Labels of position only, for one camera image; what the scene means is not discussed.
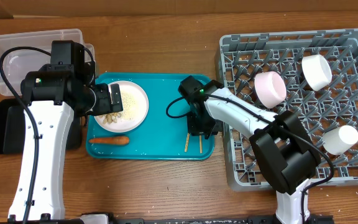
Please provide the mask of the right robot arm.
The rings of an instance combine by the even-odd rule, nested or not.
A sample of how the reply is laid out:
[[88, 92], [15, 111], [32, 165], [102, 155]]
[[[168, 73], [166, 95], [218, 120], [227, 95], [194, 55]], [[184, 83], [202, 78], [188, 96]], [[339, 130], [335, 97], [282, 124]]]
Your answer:
[[321, 159], [297, 115], [257, 108], [216, 80], [204, 85], [189, 76], [178, 91], [190, 106], [191, 135], [208, 139], [222, 121], [249, 140], [264, 179], [277, 193], [274, 223], [316, 222], [308, 210], [307, 187]]

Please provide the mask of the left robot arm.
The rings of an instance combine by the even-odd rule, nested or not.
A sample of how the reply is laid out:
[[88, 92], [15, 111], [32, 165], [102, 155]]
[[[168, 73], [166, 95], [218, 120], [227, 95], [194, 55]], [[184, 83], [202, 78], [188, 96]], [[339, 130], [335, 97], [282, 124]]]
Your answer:
[[8, 223], [68, 223], [63, 203], [63, 168], [75, 118], [123, 110], [119, 85], [97, 84], [96, 63], [84, 45], [54, 40], [50, 62], [29, 72], [18, 93], [1, 74], [24, 110], [21, 172]]

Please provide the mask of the pink bowl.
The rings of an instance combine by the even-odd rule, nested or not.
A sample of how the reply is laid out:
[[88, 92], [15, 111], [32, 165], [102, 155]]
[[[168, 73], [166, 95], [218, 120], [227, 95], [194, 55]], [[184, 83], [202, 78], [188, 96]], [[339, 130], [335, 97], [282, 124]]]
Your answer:
[[285, 82], [277, 72], [258, 73], [254, 78], [254, 88], [266, 108], [279, 105], [287, 96]]

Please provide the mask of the white bowl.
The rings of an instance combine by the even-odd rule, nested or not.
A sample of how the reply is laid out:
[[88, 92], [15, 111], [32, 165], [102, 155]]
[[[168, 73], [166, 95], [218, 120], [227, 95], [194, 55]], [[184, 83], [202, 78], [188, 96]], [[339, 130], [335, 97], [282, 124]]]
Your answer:
[[314, 91], [319, 91], [332, 81], [329, 63], [320, 54], [303, 57], [301, 67], [307, 83]]

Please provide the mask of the white paper cup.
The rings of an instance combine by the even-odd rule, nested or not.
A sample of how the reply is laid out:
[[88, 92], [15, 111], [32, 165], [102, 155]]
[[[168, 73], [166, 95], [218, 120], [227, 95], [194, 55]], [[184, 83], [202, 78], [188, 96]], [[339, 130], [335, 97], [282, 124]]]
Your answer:
[[324, 133], [323, 147], [332, 155], [341, 155], [358, 142], [358, 131], [353, 126], [344, 125]]

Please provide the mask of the white round plate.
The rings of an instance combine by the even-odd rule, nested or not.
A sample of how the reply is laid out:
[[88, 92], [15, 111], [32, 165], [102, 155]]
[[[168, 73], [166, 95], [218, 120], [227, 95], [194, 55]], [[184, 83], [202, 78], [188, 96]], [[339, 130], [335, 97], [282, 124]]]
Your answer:
[[115, 84], [119, 85], [123, 110], [96, 116], [95, 120], [107, 131], [125, 133], [132, 131], [144, 121], [149, 110], [149, 99], [138, 84], [129, 81], [116, 81], [109, 84], [110, 90]]

